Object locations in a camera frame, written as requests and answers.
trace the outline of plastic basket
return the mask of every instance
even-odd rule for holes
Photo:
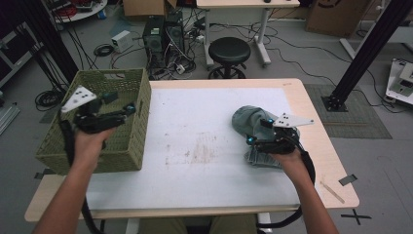
[[[148,124],[151,87],[145,69],[79,71],[64,97],[65,103],[82,85],[98,97],[108,92],[118,92],[118,99],[103,104],[99,113],[121,110],[134,102],[136,112],[126,124],[117,128],[101,151],[95,173],[137,171],[142,167],[143,149]],[[62,114],[62,119],[72,122],[76,109]],[[59,175],[67,175],[69,164],[64,151],[63,135],[54,118],[36,158]]]

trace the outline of black stool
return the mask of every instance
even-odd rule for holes
[[[251,49],[245,41],[235,37],[223,37],[212,42],[208,52],[214,61],[221,64],[209,73],[208,79],[212,76],[213,78],[231,79],[236,75],[240,79],[245,79],[245,75],[236,67],[240,64],[246,69],[243,62],[249,58]]]

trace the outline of hand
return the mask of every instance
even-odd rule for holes
[[[301,153],[297,148],[289,154],[271,154],[271,156],[281,163],[286,175],[294,184],[296,182],[310,179],[301,158]]]
[[[75,160],[72,168],[81,167],[94,171],[97,167],[97,159],[100,155],[103,142],[114,132],[115,128],[103,131],[98,134],[85,134],[78,131],[75,140]]]

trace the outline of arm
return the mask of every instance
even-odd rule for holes
[[[115,131],[111,129],[96,135],[79,132],[75,142],[75,160],[52,202],[46,208],[34,234],[75,233],[79,214],[102,143]]]
[[[282,164],[286,175],[291,179],[297,190],[307,232],[310,234],[338,233],[334,222],[310,180],[298,149],[295,149],[290,154],[274,154],[272,156]]]

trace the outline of gray carpet mat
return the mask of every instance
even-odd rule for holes
[[[362,93],[350,93],[345,102],[348,112],[328,112],[321,97],[330,96],[335,87],[332,85],[304,86],[329,137],[392,138]]]

